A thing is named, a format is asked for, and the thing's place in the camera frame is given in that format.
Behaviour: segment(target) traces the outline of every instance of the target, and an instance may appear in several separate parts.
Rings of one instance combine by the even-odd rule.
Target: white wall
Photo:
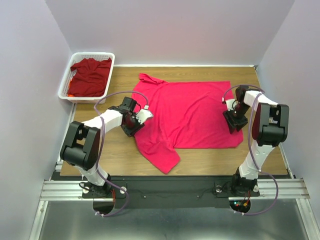
[[[72,52],[116,64],[258,64],[294,0],[46,0]]]
[[[258,76],[268,96],[290,107],[283,148],[293,173],[306,182],[320,224],[319,12],[319,0],[295,1],[258,67]]]
[[[43,0],[1,1],[0,29],[0,238],[26,240],[69,116],[71,51]]]

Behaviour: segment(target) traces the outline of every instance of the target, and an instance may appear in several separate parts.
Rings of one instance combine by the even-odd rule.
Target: white laundry basket
[[[110,67],[110,72],[109,72],[109,77],[108,81],[105,86],[105,91],[102,96],[91,96],[91,97],[70,97],[68,96],[68,90],[69,90],[69,82],[71,78],[76,74],[75,71],[71,71],[70,68],[73,64],[79,63],[82,59],[89,59],[93,58],[97,61],[103,61],[103,60],[108,60],[111,59],[111,67]],[[58,96],[61,99],[66,99],[69,100],[70,102],[74,104],[95,104],[97,101],[105,97],[108,93],[108,88],[111,80],[111,75],[112,75],[112,70],[114,68],[114,63],[115,63],[115,55],[111,52],[77,52],[71,56],[70,62],[67,65],[61,84],[58,92]]]

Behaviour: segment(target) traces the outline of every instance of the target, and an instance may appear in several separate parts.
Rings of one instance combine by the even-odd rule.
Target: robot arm
[[[121,126],[127,136],[131,137],[145,125],[146,120],[153,117],[153,114],[147,109],[140,109],[138,113],[135,113],[136,104],[137,102],[134,99],[125,97],[120,106],[112,106],[100,116],[91,120],[82,123],[73,121],[69,125],[60,157],[76,167],[96,188],[97,186],[101,187],[101,192],[107,192],[108,186],[98,175],[97,167],[106,179],[110,179],[108,173],[99,165],[96,166],[102,129],[101,117],[104,120],[105,133]],[[85,139],[84,144],[79,142],[83,139]]]
[[[223,112],[231,134],[235,130],[239,131],[248,123],[245,113],[250,107],[253,107],[257,95],[261,92],[249,89],[247,86],[240,86],[236,89],[235,94],[236,106],[233,107],[235,100],[229,99],[225,101],[227,111]],[[278,104],[261,94],[253,110],[256,111],[256,114],[251,131],[253,138],[251,149],[260,170],[269,153],[287,138],[289,107]],[[231,189],[234,192],[253,191],[257,184],[259,170],[249,152],[233,175]]]

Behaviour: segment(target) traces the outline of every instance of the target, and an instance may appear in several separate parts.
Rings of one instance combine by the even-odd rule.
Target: dark red cloth
[[[100,97],[105,93],[112,60],[83,59],[73,64],[76,70],[69,85],[68,95],[74,97]]]
[[[222,97],[231,87],[229,81],[166,82],[144,73],[139,79],[133,90],[148,97],[154,117],[134,138],[141,154],[163,173],[180,161],[175,148],[234,148],[243,141],[242,131],[229,133],[223,116],[227,107]],[[142,96],[132,97],[143,107]],[[231,91],[225,99],[233,99]]]

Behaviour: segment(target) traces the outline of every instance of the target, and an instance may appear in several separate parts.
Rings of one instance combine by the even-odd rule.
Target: gray floor
[[[271,200],[252,201],[250,212]],[[91,202],[50,202],[41,240],[307,240],[295,200],[278,200],[259,216],[228,209],[129,209],[119,216],[94,215]]]

